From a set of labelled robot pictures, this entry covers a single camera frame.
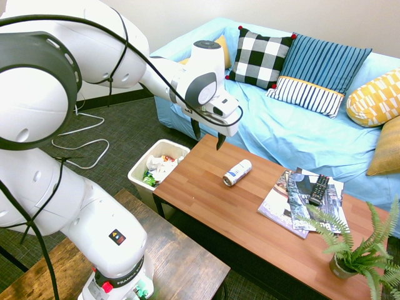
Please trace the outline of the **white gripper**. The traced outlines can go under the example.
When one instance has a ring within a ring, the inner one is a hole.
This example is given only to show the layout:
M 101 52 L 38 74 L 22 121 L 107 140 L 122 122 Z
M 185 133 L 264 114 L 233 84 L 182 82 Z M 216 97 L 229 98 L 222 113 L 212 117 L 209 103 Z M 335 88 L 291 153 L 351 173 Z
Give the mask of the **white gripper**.
M 199 109 L 188 109 L 186 106 L 181 108 L 182 112 L 191 118 L 191 126 L 196 139 L 200 139 L 201 130 L 199 124 L 202 123 L 219 134 L 217 135 L 216 150 L 220 150 L 226 137 L 233 137 L 239 128 L 240 107 L 228 117 L 222 117 L 213 112 L 204 112 Z

